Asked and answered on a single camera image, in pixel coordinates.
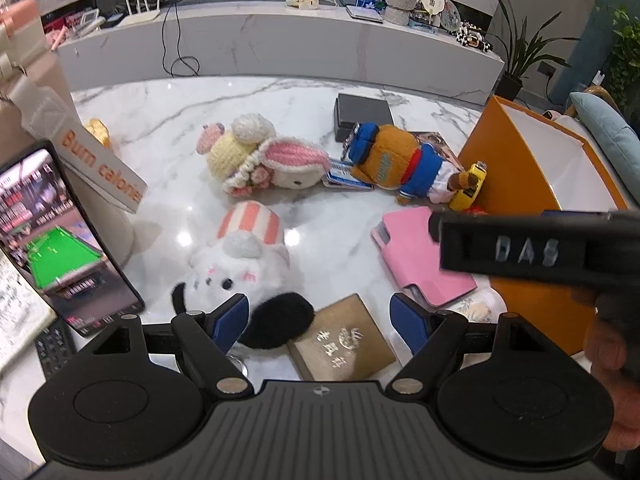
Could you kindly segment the person's right hand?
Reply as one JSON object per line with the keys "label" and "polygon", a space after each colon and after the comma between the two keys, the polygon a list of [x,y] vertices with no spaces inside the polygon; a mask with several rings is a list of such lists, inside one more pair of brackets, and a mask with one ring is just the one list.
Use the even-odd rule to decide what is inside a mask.
{"label": "person's right hand", "polygon": [[587,330],[584,350],[591,374],[608,390],[614,405],[614,422],[604,447],[612,452],[635,450],[640,441],[639,386],[623,375],[624,337],[597,316]]}

